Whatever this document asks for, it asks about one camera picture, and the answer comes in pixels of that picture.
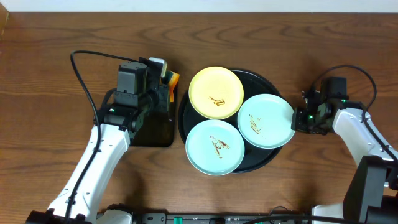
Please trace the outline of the green and orange sponge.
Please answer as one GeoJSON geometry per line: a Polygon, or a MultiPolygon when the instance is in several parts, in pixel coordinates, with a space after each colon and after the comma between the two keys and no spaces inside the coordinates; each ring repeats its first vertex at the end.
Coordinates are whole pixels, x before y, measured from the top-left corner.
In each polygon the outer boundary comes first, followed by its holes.
{"type": "Polygon", "coordinates": [[[165,75],[160,79],[162,84],[167,84],[169,88],[170,102],[173,103],[174,100],[174,89],[177,86],[180,75],[173,71],[167,70],[165,75]]]}

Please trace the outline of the pale green plate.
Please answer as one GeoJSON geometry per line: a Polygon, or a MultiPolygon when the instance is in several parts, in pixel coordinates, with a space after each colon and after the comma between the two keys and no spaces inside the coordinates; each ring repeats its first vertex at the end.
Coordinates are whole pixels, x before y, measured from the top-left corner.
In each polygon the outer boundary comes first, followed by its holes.
{"type": "Polygon", "coordinates": [[[246,100],[238,112],[238,128],[243,138],[261,149],[287,144],[295,134],[291,128],[294,110],[283,98],[259,94],[246,100]]]}

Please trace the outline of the yellow plate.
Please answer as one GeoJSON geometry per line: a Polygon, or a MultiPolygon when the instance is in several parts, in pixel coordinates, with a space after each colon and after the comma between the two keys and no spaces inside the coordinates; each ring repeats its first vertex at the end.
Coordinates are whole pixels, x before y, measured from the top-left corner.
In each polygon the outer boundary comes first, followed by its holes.
{"type": "Polygon", "coordinates": [[[188,97],[200,115],[208,119],[226,119],[241,107],[244,89],[238,76],[231,70],[207,67],[192,78],[188,97]]]}

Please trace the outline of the light blue plate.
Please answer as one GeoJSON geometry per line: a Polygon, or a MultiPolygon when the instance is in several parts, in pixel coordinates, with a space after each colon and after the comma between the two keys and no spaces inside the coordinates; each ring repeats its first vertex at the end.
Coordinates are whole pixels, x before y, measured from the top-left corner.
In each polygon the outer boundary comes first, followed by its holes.
{"type": "Polygon", "coordinates": [[[185,150],[194,168],[206,175],[221,176],[243,161],[245,146],[240,132],[221,120],[206,120],[189,132],[185,150]]]}

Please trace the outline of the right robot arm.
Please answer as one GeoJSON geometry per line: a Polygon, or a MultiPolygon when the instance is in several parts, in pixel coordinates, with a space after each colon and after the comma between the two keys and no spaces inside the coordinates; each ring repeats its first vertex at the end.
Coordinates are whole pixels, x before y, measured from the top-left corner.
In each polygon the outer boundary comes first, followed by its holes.
{"type": "Polygon", "coordinates": [[[397,223],[397,197],[384,195],[386,187],[397,190],[397,151],[377,130],[365,106],[349,100],[346,79],[325,78],[320,90],[311,88],[303,97],[306,106],[294,110],[291,128],[339,135],[357,165],[343,202],[313,207],[310,223],[331,218],[397,223]]]}

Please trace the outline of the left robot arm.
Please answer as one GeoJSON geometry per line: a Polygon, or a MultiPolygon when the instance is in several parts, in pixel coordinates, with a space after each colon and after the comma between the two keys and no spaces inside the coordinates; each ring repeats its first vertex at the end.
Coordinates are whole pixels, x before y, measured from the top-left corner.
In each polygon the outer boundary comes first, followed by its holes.
{"type": "Polygon", "coordinates": [[[44,212],[31,211],[26,223],[133,223],[133,213],[114,205],[99,215],[112,173],[153,111],[167,113],[170,81],[161,58],[124,57],[117,87],[106,92],[100,107],[90,101],[94,126],[87,147],[69,181],[44,212]]]}

